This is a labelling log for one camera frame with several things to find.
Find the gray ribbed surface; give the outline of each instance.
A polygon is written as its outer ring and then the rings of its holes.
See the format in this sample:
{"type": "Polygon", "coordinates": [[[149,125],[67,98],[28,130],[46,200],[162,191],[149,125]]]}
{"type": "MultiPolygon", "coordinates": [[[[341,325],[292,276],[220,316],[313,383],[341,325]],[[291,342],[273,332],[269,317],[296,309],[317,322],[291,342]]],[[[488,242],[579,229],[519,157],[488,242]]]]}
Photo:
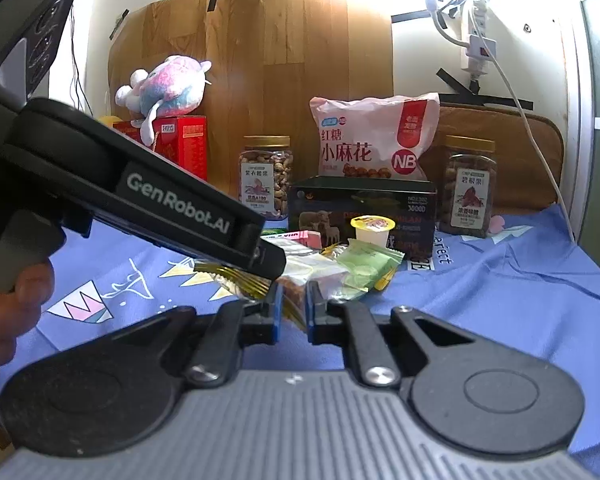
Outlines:
{"type": "Polygon", "coordinates": [[[137,446],[101,458],[20,450],[4,480],[591,480],[559,452],[495,463],[431,440],[400,399],[341,372],[241,371],[229,386],[185,396],[137,446]]]}

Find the pink and blue plush toy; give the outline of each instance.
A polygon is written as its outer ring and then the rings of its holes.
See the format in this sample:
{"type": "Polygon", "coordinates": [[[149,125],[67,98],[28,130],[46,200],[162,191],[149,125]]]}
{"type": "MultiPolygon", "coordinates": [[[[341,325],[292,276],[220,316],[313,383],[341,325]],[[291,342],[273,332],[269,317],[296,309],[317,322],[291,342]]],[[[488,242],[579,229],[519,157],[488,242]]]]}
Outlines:
{"type": "Polygon", "coordinates": [[[155,118],[186,115],[198,108],[205,84],[210,84],[205,78],[210,68],[210,61],[199,63],[192,57],[169,56],[150,74],[136,70],[131,75],[131,86],[118,89],[116,104],[145,116],[140,137],[146,146],[155,142],[155,118]]]}

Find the black box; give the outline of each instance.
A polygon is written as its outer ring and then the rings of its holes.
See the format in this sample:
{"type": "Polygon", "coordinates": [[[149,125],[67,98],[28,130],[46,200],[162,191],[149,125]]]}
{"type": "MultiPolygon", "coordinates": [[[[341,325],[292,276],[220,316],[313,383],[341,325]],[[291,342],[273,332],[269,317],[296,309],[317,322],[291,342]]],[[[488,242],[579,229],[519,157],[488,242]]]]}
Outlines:
{"type": "Polygon", "coordinates": [[[356,237],[351,219],[373,214],[395,221],[387,247],[429,258],[436,219],[436,186],[417,180],[314,176],[289,190],[289,230],[318,231],[322,246],[356,237]]]}

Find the red box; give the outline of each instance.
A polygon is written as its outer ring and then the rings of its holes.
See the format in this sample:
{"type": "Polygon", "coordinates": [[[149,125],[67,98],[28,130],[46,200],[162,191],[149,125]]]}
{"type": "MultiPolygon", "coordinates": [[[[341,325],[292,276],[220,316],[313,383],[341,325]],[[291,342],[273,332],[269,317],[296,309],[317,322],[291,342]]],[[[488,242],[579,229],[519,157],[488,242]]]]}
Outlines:
{"type": "MultiPolygon", "coordinates": [[[[142,144],[142,121],[114,123],[113,127],[142,144]]],[[[154,121],[155,151],[196,177],[206,180],[206,117],[161,117],[154,121]]]]}

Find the plastic jar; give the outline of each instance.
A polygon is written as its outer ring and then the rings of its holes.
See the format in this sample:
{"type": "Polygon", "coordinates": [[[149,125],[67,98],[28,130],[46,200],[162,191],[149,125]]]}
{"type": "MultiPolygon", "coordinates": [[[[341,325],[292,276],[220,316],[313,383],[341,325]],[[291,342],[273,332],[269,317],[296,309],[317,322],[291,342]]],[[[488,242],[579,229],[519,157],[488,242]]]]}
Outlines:
{"type": "Polygon", "coordinates": [[[487,139],[446,136],[448,150],[440,230],[485,238],[496,186],[496,143],[487,139]]]}
{"type": "Polygon", "coordinates": [[[270,220],[288,216],[293,155],[287,136],[247,136],[240,154],[240,202],[270,220]]]}

